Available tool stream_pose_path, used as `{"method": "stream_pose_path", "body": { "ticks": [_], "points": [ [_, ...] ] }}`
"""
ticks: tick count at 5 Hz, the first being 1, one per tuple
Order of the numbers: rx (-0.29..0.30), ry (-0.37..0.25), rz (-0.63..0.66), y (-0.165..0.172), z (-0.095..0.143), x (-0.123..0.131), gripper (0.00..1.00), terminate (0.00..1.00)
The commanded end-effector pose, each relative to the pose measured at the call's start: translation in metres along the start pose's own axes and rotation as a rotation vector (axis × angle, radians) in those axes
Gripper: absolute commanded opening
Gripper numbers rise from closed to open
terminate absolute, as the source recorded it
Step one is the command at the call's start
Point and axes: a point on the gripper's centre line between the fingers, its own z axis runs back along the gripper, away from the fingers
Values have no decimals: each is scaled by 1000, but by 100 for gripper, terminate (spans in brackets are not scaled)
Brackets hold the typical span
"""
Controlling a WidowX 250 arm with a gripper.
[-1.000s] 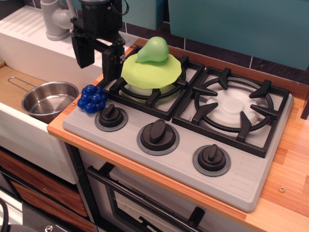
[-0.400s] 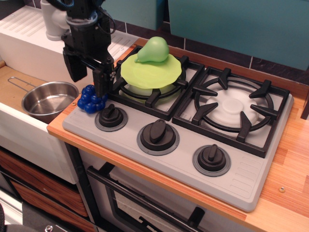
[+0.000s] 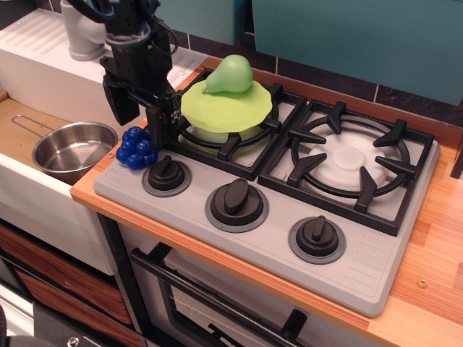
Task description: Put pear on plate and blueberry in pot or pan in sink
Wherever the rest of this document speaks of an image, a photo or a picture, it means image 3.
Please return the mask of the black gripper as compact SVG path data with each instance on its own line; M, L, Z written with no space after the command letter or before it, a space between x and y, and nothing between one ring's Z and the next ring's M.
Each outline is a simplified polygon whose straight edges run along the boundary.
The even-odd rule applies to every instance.
M173 67L168 30L148 30L132 35L105 33L113 56L101 59L105 69L103 89L113 115L124 126L146 108L152 145L163 147L177 135L179 102L167 80Z

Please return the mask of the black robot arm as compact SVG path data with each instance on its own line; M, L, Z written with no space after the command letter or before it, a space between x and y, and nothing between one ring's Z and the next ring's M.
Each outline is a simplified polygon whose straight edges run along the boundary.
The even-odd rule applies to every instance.
M125 125L145 108L150 140L162 147L177 133L179 99L168 81L177 51L173 30L156 16L158 1L71 1L80 14L105 27L112 56L105 69L103 89L115 119Z

